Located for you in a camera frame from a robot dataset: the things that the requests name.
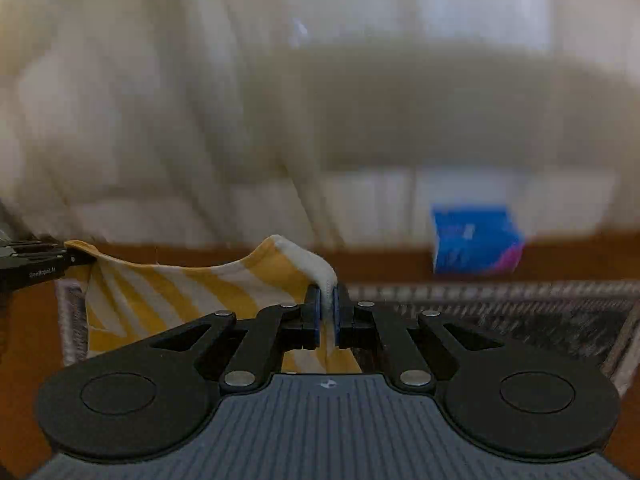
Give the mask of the white curtain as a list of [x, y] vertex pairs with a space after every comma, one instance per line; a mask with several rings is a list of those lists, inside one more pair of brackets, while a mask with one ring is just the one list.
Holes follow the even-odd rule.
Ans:
[[1, 201], [59, 238], [639, 225], [639, 0], [1, 0]]

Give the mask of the blue tissue pack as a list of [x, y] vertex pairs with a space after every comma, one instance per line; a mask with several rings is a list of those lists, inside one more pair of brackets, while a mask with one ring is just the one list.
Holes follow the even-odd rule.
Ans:
[[434, 206], [432, 219], [436, 274], [506, 273], [520, 263], [524, 237], [508, 208]]

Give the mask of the patterned dark table mat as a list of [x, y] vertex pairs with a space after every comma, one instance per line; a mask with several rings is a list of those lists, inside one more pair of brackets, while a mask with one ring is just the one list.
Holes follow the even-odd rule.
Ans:
[[[91, 358], [84, 293], [70, 278], [57, 281], [55, 292], [64, 363]], [[349, 295], [388, 301], [408, 320], [423, 310], [439, 310], [501, 336], [595, 362], [620, 393], [630, 387], [639, 365], [636, 282], [354, 285]]]

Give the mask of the orange white striped garment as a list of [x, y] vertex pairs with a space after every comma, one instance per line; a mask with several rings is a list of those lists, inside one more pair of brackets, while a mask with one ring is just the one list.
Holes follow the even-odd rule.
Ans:
[[280, 235], [265, 238], [244, 258], [219, 266], [166, 266], [128, 262], [100, 252], [83, 240], [67, 247], [93, 257], [90, 266], [67, 271], [84, 293], [88, 355], [98, 356], [227, 309], [240, 320], [274, 304], [300, 304], [308, 286], [321, 292], [322, 326], [316, 350], [286, 352], [283, 368], [299, 373], [357, 373], [351, 351], [333, 336], [332, 266]]

